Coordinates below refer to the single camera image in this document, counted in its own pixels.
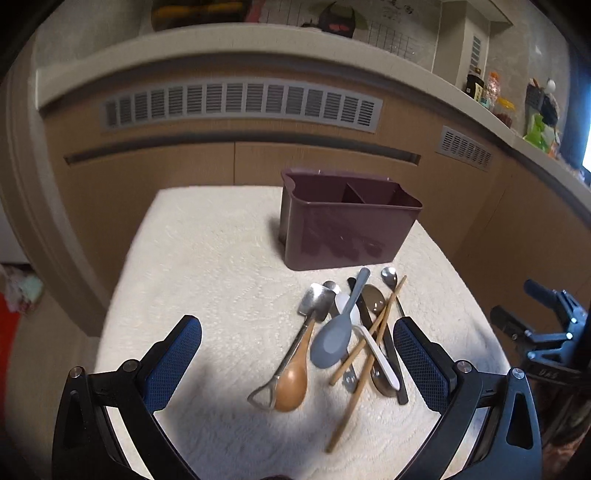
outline metal bolt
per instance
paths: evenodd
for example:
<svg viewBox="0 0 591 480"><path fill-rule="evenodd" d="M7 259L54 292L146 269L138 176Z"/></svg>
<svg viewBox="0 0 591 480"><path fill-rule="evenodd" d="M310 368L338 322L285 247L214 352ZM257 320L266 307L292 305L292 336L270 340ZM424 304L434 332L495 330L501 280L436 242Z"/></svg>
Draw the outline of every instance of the metal bolt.
<svg viewBox="0 0 591 480"><path fill-rule="evenodd" d="M458 363L456 363L456 366L460 372L465 374L468 374L472 371L472 365L470 362L466 362L465 360L460 360Z"/></svg>
<svg viewBox="0 0 591 480"><path fill-rule="evenodd" d="M72 378L78 378L79 376L82 375L83 371L84 370L82 370L82 367L74 367L74 368L72 368L72 370L70 370L70 376Z"/></svg>
<svg viewBox="0 0 591 480"><path fill-rule="evenodd" d="M136 368L138 368L139 362L137 360L127 360L123 364L123 370L125 372L133 372Z"/></svg>
<svg viewBox="0 0 591 480"><path fill-rule="evenodd" d="M511 373L517 380L521 380L523 377L525 377L525 373L521 368L514 368L511 370Z"/></svg>

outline utensil holder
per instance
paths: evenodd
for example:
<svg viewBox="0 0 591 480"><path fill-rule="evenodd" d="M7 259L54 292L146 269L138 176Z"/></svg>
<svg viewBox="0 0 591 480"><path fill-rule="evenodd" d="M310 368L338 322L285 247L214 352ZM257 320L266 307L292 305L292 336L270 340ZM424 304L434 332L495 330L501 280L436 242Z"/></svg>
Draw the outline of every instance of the utensil holder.
<svg viewBox="0 0 591 480"><path fill-rule="evenodd" d="M286 168L279 240L291 270L391 262L423 204L387 177Z"/></svg>

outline white table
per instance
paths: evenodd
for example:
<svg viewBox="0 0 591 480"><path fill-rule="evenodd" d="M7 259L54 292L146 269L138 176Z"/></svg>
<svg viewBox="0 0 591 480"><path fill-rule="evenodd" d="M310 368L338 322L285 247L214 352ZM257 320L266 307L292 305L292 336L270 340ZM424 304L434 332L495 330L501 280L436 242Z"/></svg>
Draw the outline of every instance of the white table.
<svg viewBox="0 0 591 480"><path fill-rule="evenodd" d="M303 318L297 305L312 282L346 279L359 267L294 272L277 243L281 189L189 187L161 191L129 250L107 316L96 371L141 358L184 314L200 319L203 342L168 407L157 412L179 453L203 480L391 480L435 425L402 365L409 403L366 387L340 443L324 447L350 394L327 385L336 367L309 363L303 405L290 414L258 411L248 394L267 382ZM509 364L485 315L437 245L416 222L394 265L408 275L400 300L453 359L505 374ZM369 279L387 295L372 265ZM395 317L391 317L390 328ZM353 336L350 346L356 343ZM365 354L354 363L361 373ZM461 470L476 439L478 415L447 470ZM113 426L131 466L150 477L118 414Z"/></svg>

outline floor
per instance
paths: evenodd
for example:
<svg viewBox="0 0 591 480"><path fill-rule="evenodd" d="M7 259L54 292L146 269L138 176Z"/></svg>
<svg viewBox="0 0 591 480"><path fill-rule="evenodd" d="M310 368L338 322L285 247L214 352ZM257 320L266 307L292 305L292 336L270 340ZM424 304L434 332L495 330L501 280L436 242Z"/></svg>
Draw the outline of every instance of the floor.
<svg viewBox="0 0 591 480"><path fill-rule="evenodd" d="M48 291L19 322L7 372L6 430L41 479L51 478L53 429L66 376L76 365L92 371L98 344Z"/></svg>

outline chopstick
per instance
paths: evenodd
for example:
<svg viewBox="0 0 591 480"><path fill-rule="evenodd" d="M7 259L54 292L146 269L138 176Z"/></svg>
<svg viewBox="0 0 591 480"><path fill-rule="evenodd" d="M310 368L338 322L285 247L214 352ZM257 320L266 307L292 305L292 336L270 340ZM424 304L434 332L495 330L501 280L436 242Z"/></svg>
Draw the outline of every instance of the chopstick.
<svg viewBox="0 0 591 480"><path fill-rule="evenodd" d="M404 282L406 282L406 275L402 277L400 282L398 282L398 285L394 289L394 292L390 295L390 298L388 299L388 302L386 304L386 308L383 309L382 313L379 314L378 318L376 319L374 324L369 329L370 335L373 335L376 332L376 330L378 330L378 328L380 327L380 325L382 324L382 322L384 321L385 318L386 318L386 321L388 321L388 315L386 315L386 312L388 312L388 314L389 314L390 308L392 307L394 300L396 299L396 297L400 293L400 290L402 289ZM361 350L363 350L363 347L365 345L366 345L365 340L361 339L359 341L359 343L355 346L353 351L349 354L348 359L337 369L337 371L333 374L333 376L330 377L329 385L331 385L333 387L336 385L336 383L339 381L339 378L343 376L343 374L345 373L345 370L347 370L349 368L349 366L353 363L353 360L355 360L355 358L357 357L357 355L359 355L359 352Z"/></svg>
<svg viewBox="0 0 591 480"><path fill-rule="evenodd" d="M392 307L392 304L394 303L394 299L398 295L399 288L402 287L405 280L406 280L406 275L402 278L402 280L398 284L398 287L396 287L396 290L394 290L394 292L390 295L390 298L388 299L388 303L386 304L386 308L384 308L384 311L382 312L384 314L384 317L383 317L382 322L380 324L378 337L376 338L376 343L378 345L382 342L382 339L384 338L384 332L386 331L386 328L388 326L388 316L390 315L390 309ZM353 415L353 412L355 411L355 407L357 406L357 402L361 398L361 394L363 393L363 388L369 379L369 374L371 373L371 368L374 365L374 360L375 360L374 356L370 355L367 358L367 360L365 361L365 365L363 366L363 371L361 372L361 377L359 377L359 382L357 383L357 388L355 389L355 392L353 392L353 396L351 396L351 400L349 400L349 405L347 405L347 410L345 411L345 415L343 415L343 418L341 419L339 425L337 426L336 430L332 434L332 437L330 438L329 444L326 446L326 453L332 453L332 451L336 447L336 444L339 443L339 440L340 440L343 432L345 431L345 428L347 428L347 424L349 423L351 415Z"/></svg>

